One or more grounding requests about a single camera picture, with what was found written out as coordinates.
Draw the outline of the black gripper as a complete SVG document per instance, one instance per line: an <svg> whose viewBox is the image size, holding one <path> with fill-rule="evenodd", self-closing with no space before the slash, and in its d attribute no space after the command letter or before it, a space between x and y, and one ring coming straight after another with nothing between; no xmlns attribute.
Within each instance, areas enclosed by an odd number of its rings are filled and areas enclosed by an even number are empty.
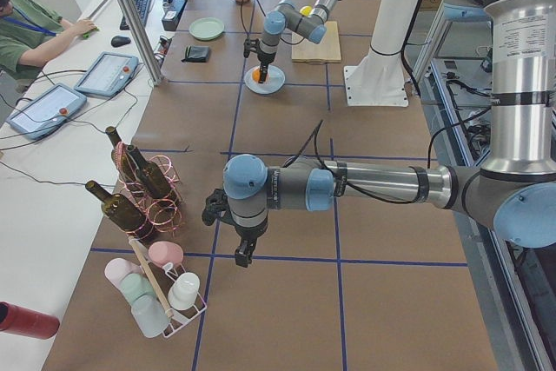
<svg viewBox="0 0 556 371"><path fill-rule="evenodd" d="M276 52L267 53L259 51L257 57L260 61L258 83L265 83L268 78L268 66L275 60Z"/></svg>
<svg viewBox="0 0 556 371"><path fill-rule="evenodd" d="M235 223L235 232L240 236L240 244L235 249L235 265L247 268L253 261L256 243L268 228L268 220L264 219L261 223L252 226L242 226Z"/></svg>

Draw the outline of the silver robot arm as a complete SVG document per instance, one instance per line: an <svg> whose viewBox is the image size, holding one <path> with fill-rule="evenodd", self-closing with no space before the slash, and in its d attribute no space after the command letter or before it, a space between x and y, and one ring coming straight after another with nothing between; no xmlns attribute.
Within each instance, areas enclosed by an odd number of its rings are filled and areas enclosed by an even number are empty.
<svg viewBox="0 0 556 371"><path fill-rule="evenodd" d="M524 248L555 242L555 0L445 0L453 20L493 24L493 86L486 115L489 155L478 168L395 168L289 157L278 167L242 154L223 170L223 185L202 219L232 225L247 267L272 209L329 209L336 197L364 195L391 204L428 202L467 215Z"/></svg>
<svg viewBox="0 0 556 371"><path fill-rule="evenodd" d="M339 0L316 0L314 6L305 16L289 0L282 0L270 11L264 20L261 39L255 42L255 51L260 67L255 72L254 80L266 82L268 67L274 61L281 34L289 29L311 43L320 43L326 33L326 21Z"/></svg>

